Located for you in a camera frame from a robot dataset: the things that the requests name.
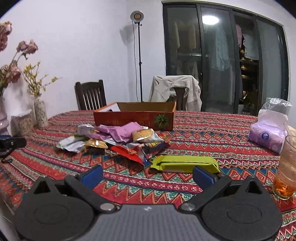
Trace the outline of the silver biscuit packet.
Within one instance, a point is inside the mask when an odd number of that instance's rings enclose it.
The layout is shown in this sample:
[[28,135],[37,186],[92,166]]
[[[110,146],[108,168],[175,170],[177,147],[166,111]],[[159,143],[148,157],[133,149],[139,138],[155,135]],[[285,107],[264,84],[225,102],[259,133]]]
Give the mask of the silver biscuit packet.
[[56,144],[56,147],[58,149],[66,150],[73,153],[81,153],[85,148],[86,140],[87,139],[83,136],[70,136],[58,142],[58,144]]

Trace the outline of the green snack package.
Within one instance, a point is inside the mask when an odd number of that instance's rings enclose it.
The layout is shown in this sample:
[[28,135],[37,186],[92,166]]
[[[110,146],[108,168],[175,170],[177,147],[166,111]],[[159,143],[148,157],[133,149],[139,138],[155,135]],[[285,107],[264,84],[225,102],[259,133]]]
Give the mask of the green snack package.
[[210,173],[220,172],[218,162],[207,156],[157,156],[153,159],[150,167],[161,172],[192,173],[196,166]]

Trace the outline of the red snack packet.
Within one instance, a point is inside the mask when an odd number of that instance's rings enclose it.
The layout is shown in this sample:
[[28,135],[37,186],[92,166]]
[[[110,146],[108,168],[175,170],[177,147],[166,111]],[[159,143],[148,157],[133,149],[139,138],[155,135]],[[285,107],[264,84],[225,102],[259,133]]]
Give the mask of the red snack packet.
[[119,156],[123,156],[129,160],[135,161],[144,165],[145,156],[141,149],[138,147],[128,148],[124,145],[115,145],[111,147],[111,150],[114,151]]

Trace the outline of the pink snack packet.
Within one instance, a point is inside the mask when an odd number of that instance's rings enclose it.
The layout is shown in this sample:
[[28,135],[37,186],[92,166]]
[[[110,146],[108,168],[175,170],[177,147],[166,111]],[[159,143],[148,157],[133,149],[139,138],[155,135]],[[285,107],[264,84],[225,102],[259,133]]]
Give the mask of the pink snack packet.
[[129,142],[132,133],[138,130],[147,129],[147,127],[139,125],[137,122],[129,122],[123,126],[105,126],[99,125],[96,130],[100,133],[111,136],[116,142]]

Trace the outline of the silver orange snack packet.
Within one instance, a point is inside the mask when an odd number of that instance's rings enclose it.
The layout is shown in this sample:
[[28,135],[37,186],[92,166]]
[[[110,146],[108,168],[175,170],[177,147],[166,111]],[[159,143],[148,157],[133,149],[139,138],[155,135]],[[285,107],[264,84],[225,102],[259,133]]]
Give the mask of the silver orange snack packet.
[[134,142],[139,143],[159,143],[164,141],[152,128],[134,131],[132,132],[132,138]]

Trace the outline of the glass jar with lid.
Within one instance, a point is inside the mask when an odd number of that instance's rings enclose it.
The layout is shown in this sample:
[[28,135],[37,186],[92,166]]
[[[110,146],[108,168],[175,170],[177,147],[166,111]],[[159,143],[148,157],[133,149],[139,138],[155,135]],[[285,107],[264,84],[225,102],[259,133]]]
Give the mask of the glass jar with lid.
[[17,136],[27,135],[34,127],[32,110],[28,109],[22,113],[11,116],[14,132]]

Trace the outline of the small floral vase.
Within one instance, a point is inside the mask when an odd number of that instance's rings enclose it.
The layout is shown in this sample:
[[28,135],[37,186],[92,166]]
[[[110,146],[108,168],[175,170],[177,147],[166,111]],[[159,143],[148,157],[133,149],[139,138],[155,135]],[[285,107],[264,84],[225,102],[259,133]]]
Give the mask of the small floral vase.
[[35,117],[40,129],[48,126],[48,118],[44,101],[41,100],[40,96],[37,96],[34,101]]

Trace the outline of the dried pink roses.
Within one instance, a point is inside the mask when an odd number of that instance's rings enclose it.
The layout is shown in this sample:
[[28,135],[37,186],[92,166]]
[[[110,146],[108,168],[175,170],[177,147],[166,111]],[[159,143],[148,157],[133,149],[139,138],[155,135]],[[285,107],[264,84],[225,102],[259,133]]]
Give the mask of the dried pink roses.
[[[8,36],[11,34],[13,28],[10,21],[1,23],[1,52],[4,51],[8,45]],[[16,52],[8,64],[1,65],[1,96],[9,84],[17,83],[21,77],[21,70],[18,67],[18,61],[24,57],[34,54],[38,51],[36,42],[31,39],[28,43],[26,41],[20,41],[16,47]]]

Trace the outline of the glass of tea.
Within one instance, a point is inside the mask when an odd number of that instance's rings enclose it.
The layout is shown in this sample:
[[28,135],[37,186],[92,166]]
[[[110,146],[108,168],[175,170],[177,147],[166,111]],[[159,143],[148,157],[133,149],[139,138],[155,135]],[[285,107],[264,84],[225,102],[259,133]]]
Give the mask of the glass of tea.
[[283,200],[295,193],[295,136],[285,137],[272,189]]

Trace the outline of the orange cardboard box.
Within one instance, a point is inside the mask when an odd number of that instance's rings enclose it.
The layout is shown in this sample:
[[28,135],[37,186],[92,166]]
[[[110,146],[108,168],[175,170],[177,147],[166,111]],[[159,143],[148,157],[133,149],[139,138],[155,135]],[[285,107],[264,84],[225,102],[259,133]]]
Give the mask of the orange cardboard box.
[[136,122],[156,131],[171,131],[175,112],[175,102],[114,102],[93,114],[96,126],[123,126]]

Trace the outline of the dark wooden chair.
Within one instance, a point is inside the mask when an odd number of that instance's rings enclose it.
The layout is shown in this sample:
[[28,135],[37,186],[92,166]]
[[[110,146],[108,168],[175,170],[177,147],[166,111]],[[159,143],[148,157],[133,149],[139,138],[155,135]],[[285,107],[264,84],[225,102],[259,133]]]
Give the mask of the dark wooden chair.
[[74,89],[79,110],[97,110],[106,106],[102,79],[97,82],[76,82]]

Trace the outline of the chair with beige jacket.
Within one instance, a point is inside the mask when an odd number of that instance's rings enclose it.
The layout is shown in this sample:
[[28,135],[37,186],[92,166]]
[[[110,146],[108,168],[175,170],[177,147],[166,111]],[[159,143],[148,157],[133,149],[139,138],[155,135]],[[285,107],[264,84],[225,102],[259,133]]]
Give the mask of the chair with beige jacket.
[[171,96],[171,101],[176,102],[176,110],[186,110],[185,89],[174,88],[175,95]]

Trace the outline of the clear plastic bag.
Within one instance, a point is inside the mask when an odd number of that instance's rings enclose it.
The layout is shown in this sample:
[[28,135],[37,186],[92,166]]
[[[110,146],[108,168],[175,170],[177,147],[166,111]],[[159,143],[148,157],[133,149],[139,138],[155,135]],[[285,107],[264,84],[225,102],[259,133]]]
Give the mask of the clear plastic bag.
[[276,111],[288,115],[292,107],[293,105],[284,99],[267,97],[261,109]]

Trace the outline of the beige jacket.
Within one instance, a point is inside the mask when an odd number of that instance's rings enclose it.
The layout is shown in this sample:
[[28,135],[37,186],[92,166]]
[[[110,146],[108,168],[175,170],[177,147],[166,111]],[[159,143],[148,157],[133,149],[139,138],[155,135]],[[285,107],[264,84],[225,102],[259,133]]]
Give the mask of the beige jacket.
[[199,81],[192,75],[155,75],[152,80],[149,102],[166,102],[171,96],[177,96],[177,88],[185,91],[187,111],[201,111],[201,89]]

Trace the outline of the black framed glass door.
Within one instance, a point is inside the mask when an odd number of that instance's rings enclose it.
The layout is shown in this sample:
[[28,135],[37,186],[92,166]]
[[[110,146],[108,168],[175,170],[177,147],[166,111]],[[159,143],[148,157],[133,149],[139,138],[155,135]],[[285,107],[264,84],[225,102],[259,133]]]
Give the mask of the black framed glass door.
[[163,20],[166,74],[198,80],[202,111],[257,115],[267,98],[288,98],[281,25],[202,3],[166,3]]

